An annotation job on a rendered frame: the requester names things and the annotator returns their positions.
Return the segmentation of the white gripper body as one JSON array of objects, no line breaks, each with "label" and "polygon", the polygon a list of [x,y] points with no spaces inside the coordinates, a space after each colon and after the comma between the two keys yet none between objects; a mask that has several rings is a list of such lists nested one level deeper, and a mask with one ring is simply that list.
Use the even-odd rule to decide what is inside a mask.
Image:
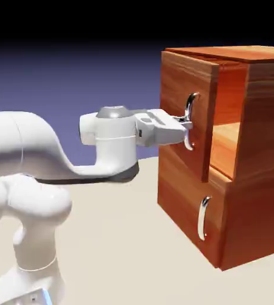
[{"label": "white gripper body", "polygon": [[183,142],[186,129],[173,116],[162,109],[148,110],[154,121],[154,144],[169,145]]}]

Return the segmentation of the wooden cabinet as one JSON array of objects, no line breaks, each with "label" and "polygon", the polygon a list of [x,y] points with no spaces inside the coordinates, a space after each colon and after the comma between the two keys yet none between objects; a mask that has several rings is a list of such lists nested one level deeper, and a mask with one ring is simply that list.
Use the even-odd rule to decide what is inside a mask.
[{"label": "wooden cabinet", "polygon": [[[164,51],[219,65],[209,170],[232,182],[217,268],[228,270],[274,254],[274,46]],[[172,145],[160,147],[158,159],[164,155],[181,160]]]}]

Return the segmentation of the wooden cabinet door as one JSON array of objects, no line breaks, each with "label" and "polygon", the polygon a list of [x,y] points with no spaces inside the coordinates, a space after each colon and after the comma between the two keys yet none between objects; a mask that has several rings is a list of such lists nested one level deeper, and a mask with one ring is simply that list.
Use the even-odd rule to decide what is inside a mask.
[{"label": "wooden cabinet door", "polygon": [[219,79],[219,65],[182,54],[161,53],[160,108],[173,116],[184,116],[189,96],[197,93],[192,103],[189,141],[193,150],[184,144],[172,145],[174,152],[202,182],[208,181],[213,119]]},{"label": "wooden cabinet door", "polygon": [[[200,182],[179,158],[158,159],[158,204],[214,267],[220,267],[225,237],[225,198],[231,180],[214,168],[207,183]],[[198,235],[201,202],[209,197],[204,235]]]}]

